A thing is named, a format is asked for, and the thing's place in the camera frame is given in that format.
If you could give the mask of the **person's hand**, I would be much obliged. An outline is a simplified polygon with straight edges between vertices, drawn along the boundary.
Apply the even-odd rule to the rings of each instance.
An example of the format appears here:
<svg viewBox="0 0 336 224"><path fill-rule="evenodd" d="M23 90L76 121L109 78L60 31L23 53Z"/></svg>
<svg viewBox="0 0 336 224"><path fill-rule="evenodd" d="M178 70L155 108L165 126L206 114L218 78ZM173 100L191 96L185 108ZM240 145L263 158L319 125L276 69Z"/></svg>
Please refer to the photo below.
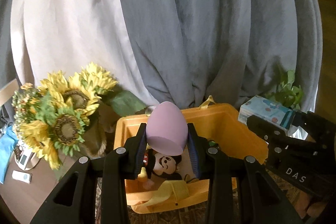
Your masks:
<svg viewBox="0 0 336 224"><path fill-rule="evenodd" d="M301 219L303 219L307 215L313 218L317 218L327 206L326 202L320 201L316 203L311 203L311 200L311 195L305 192L299 193L298 200L295 204L295 210L297 211Z"/></svg>

